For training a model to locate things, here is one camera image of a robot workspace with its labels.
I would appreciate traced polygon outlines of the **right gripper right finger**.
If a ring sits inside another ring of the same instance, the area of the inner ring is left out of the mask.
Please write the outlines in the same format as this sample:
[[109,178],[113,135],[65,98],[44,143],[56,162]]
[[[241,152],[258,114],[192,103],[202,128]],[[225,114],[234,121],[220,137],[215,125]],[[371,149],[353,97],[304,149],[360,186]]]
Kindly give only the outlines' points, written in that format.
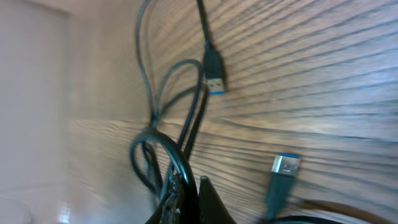
[[198,195],[201,224],[236,224],[209,177],[200,177],[200,191]]

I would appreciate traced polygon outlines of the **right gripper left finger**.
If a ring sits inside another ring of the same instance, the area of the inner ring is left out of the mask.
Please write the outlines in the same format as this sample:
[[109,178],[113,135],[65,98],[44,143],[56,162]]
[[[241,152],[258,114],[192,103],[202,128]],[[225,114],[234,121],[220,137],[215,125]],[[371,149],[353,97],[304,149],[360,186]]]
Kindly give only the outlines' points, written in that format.
[[170,178],[170,185],[160,204],[146,224],[181,224],[185,206],[183,179],[175,174]]

